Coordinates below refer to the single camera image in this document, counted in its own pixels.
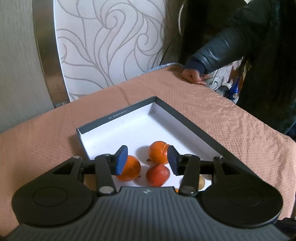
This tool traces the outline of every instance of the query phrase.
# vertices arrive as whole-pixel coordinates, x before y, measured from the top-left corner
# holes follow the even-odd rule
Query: orange
[[[163,141],[153,142],[148,149],[149,159],[156,164],[168,163],[169,145]]]
[[[150,186],[161,187],[170,177],[170,170],[164,165],[156,165],[148,169],[146,179]]]
[[[126,164],[122,170],[121,175],[116,176],[120,181],[130,182],[135,180],[141,171],[141,164],[137,158],[128,155]]]

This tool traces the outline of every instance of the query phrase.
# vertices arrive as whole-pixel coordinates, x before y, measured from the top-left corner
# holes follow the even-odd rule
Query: swirl pattern
[[[183,0],[55,0],[55,25],[70,100],[177,62]]]

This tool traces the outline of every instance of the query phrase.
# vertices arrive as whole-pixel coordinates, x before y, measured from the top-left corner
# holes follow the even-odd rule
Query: black jacket
[[[243,56],[251,56],[237,105],[275,130],[286,134],[296,121],[295,102],[270,106],[262,98],[272,70],[277,68],[280,44],[280,0],[252,0],[236,11],[226,28],[199,49],[186,68],[210,73]]]

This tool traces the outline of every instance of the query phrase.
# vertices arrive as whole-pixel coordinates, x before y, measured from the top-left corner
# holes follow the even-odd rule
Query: sleeve
[[[254,52],[266,36],[272,11],[272,0],[251,0],[235,12],[225,29],[190,59],[204,64],[206,74]]]
[[[200,73],[200,76],[203,76],[207,71],[205,65],[201,61],[196,59],[194,56],[191,56],[186,61],[185,68],[198,70],[198,72]]]

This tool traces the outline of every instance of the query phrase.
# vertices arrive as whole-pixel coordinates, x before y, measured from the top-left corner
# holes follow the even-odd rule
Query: person
[[[182,76],[205,85],[208,73],[242,57],[251,68],[237,105],[295,139],[295,0],[252,0],[239,8],[226,27],[187,60]]]

